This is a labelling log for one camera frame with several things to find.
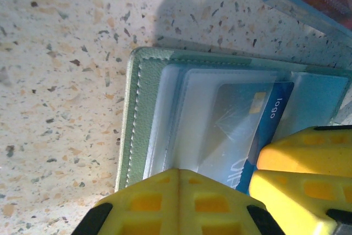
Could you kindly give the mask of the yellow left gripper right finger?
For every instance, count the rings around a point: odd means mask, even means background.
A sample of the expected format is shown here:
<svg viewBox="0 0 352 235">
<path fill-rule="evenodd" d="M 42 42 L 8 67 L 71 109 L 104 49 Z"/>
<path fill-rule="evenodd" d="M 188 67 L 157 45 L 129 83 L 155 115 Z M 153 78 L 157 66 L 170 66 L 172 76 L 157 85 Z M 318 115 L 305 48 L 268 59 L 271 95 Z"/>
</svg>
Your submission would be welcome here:
<svg viewBox="0 0 352 235">
<path fill-rule="evenodd" d="M 179 234 L 284 234 L 264 203 L 179 170 Z"/>
</svg>

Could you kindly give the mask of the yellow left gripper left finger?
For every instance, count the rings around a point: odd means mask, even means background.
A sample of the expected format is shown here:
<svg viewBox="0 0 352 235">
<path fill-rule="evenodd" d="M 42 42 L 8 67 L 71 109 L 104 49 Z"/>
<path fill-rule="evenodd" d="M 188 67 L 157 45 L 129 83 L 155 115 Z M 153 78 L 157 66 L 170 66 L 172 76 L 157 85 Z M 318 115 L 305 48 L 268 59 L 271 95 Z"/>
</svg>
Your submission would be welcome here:
<svg viewBox="0 0 352 235">
<path fill-rule="evenodd" d="M 178 234 L 179 177 L 167 170 L 99 200 L 73 234 Z"/>
</svg>

